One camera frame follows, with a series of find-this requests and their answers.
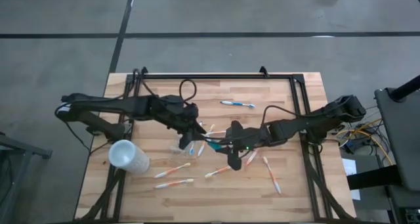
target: white paper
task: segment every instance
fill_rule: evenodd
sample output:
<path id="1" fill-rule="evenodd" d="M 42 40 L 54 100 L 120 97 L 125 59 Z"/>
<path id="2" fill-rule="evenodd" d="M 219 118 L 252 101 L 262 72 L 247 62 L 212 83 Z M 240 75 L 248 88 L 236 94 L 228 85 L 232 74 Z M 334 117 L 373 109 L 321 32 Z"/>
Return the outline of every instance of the white paper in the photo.
<path id="1" fill-rule="evenodd" d="M 343 158 L 343 165 L 344 165 L 344 170 L 346 171 L 347 176 L 357 174 L 356 161 L 355 160 L 350 160 L 350 159 Z M 351 190 L 350 192 L 351 192 L 351 195 L 352 195 L 352 199 L 360 200 L 360 191 L 359 190 Z"/>

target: white cup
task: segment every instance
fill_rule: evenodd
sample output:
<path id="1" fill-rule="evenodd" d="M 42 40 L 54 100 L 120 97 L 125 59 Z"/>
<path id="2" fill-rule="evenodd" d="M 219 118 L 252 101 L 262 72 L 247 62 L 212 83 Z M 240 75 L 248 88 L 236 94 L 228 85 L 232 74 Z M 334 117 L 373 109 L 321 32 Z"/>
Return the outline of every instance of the white cup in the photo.
<path id="1" fill-rule="evenodd" d="M 134 174 L 146 172 L 150 163 L 149 157 L 139 147 L 124 139 L 111 146 L 108 159 L 113 166 Z"/>

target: wooden table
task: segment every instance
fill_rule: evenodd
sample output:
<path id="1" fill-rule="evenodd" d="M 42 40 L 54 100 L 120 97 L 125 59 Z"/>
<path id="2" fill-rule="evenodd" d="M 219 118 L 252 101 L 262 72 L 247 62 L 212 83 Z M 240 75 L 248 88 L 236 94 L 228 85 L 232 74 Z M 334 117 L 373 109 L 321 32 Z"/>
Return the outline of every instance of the wooden table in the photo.
<path id="1" fill-rule="evenodd" d="M 110 74 L 105 97 L 122 94 L 125 78 L 126 74 Z M 304 73 L 304 78 L 311 109 L 327 104 L 320 73 Z M 146 80 L 151 90 L 159 95 L 177 95 L 179 82 L 178 79 Z M 215 124 L 216 131 L 225 130 L 232 120 L 238 120 L 244 127 L 259 127 L 263 110 L 269 104 L 294 111 L 287 80 L 197 79 L 195 82 L 198 92 L 192 102 L 198 105 L 198 120 L 204 122 L 205 129 Z M 187 97 L 190 93 L 192 86 L 186 83 L 182 94 Z M 253 103 L 256 108 L 227 106 L 221 104 L 221 100 Z M 303 103 L 299 104 L 301 111 L 304 111 Z M 100 116 L 113 123 L 118 119 L 116 114 L 101 113 Z M 294 116 L 272 108 L 267 113 L 266 122 L 280 118 L 293 119 Z M 132 141 L 147 153 L 151 163 L 150 169 L 143 175 L 127 174 L 120 221 L 313 221 L 298 135 L 284 145 L 261 148 L 249 167 L 240 171 L 226 171 L 210 179 L 204 179 L 204 175 L 227 166 L 226 155 L 217 154 L 209 146 L 205 147 L 198 159 L 176 155 L 170 148 L 177 146 L 178 139 L 176 131 L 167 130 L 160 123 L 135 123 Z M 93 148 L 104 142 L 104 137 L 97 137 Z M 196 145 L 196 151 L 200 146 L 201 142 Z M 97 150 L 89 158 L 76 217 L 87 213 L 104 190 L 109 168 L 109 147 Z M 276 193 L 262 156 L 268 158 L 283 196 Z M 328 189 L 340 205 L 355 216 L 337 143 L 324 143 L 321 157 Z M 189 168 L 161 179 L 153 178 L 186 161 L 192 163 Z M 161 183 L 187 178 L 194 178 L 195 181 L 169 189 L 153 189 Z M 317 199 L 320 210 L 323 210 L 319 192 Z"/>

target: concrete floor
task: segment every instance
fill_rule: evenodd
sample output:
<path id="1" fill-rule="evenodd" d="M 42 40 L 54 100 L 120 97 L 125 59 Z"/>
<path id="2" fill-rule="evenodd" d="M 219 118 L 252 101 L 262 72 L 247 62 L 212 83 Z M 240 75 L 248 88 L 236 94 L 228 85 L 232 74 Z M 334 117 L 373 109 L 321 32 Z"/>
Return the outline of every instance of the concrete floor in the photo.
<path id="1" fill-rule="evenodd" d="M 127 0 L 0 0 L 0 34 L 117 33 Z M 127 32 L 419 31 L 418 0 L 134 0 Z M 34 158 L 15 223 L 69 221 L 87 154 L 53 116 L 60 97 L 102 95 L 116 39 L 0 39 L 0 131 L 54 150 Z M 126 39 L 116 72 L 321 72 L 329 101 L 420 73 L 420 37 Z M 73 124 L 86 144 L 91 136 Z"/>

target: plastic cup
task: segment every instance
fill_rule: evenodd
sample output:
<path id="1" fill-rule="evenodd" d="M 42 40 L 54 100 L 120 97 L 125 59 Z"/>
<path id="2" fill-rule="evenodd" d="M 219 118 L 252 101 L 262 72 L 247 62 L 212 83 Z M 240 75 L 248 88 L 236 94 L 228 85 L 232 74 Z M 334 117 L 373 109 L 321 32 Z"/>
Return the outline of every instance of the plastic cup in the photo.
<path id="1" fill-rule="evenodd" d="M 108 153 L 108 159 L 116 168 L 124 169 L 134 174 L 146 172 L 150 164 L 149 157 L 128 140 L 115 142 Z"/>

